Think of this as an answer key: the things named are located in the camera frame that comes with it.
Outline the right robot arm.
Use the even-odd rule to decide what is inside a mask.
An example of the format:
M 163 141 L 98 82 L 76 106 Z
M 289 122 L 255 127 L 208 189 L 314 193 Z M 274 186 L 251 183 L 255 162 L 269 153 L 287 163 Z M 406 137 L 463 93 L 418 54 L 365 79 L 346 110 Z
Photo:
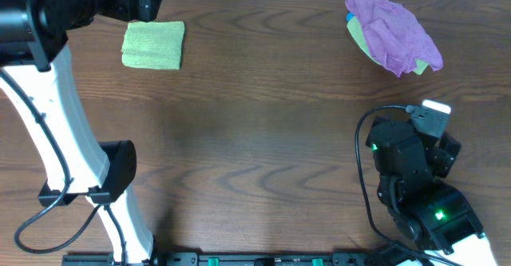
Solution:
M 444 178 L 460 143 L 446 132 L 447 113 L 425 110 L 405 121 L 377 117 L 365 145 L 379 175 L 377 196 L 414 248 L 390 240 L 374 265 L 495 265 L 482 222 Z

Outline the purple microfiber cloth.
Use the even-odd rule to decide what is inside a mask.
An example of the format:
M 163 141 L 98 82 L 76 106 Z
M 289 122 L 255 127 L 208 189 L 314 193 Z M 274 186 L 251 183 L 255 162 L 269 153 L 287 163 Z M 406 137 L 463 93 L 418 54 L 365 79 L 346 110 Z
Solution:
M 404 6 L 390 0 L 346 0 L 345 5 L 360 22 L 370 54 L 383 69 L 401 77 L 414 73 L 417 59 L 433 71 L 443 67 L 431 36 Z

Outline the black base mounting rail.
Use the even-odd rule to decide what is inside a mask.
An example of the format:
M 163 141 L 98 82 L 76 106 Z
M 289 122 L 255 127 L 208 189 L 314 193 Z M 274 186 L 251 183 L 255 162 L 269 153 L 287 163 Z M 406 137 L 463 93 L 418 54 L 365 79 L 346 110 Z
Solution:
M 165 253 L 142 261 L 153 266 L 365 266 L 399 265 L 407 258 L 393 252 L 335 252 L 333 254 L 197 254 Z

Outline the green microfiber cloth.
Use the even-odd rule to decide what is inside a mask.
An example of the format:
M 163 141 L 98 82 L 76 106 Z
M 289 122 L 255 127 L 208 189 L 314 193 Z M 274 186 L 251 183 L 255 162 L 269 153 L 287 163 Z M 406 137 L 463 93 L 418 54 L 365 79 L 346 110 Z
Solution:
M 128 24 L 121 47 L 124 66 L 136 69 L 180 69 L 185 34 L 183 22 Z

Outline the blue cloth corner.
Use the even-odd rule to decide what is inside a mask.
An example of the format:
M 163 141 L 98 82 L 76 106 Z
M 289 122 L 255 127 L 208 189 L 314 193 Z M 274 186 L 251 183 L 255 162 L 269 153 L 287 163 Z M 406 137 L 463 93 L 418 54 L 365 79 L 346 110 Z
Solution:
M 346 21 L 349 22 L 353 17 L 354 15 L 352 13 L 348 13 L 346 16 Z

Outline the light green cloth underneath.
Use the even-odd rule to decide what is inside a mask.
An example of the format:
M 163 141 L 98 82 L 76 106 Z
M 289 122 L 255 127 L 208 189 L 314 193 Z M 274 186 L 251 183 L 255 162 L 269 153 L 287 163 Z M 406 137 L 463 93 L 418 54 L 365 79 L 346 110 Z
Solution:
M 354 16 L 349 22 L 347 22 L 347 29 L 351 35 L 351 37 L 354 39 L 355 43 L 359 47 L 359 49 L 374 63 L 380 66 L 380 63 L 373 58 L 373 56 L 370 54 L 368 45 L 366 43 L 366 39 L 364 37 L 362 26 L 358 19 Z M 429 66 L 427 62 L 424 62 L 422 60 L 417 59 L 416 60 L 416 68 L 413 70 L 413 72 L 417 75 L 421 75 L 424 70 Z

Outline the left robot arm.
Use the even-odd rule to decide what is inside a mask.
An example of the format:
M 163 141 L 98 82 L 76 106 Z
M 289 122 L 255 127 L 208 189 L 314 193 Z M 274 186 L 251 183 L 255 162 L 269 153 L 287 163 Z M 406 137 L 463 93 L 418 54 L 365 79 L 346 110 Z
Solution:
M 46 168 L 42 214 L 84 196 L 113 245 L 103 256 L 66 256 L 76 265 L 165 265 L 133 190 L 137 154 L 129 140 L 99 142 L 73 76 L 68 32 L 98 15 L 151 22 L 163 0 L 1 0 L 1 87 Z

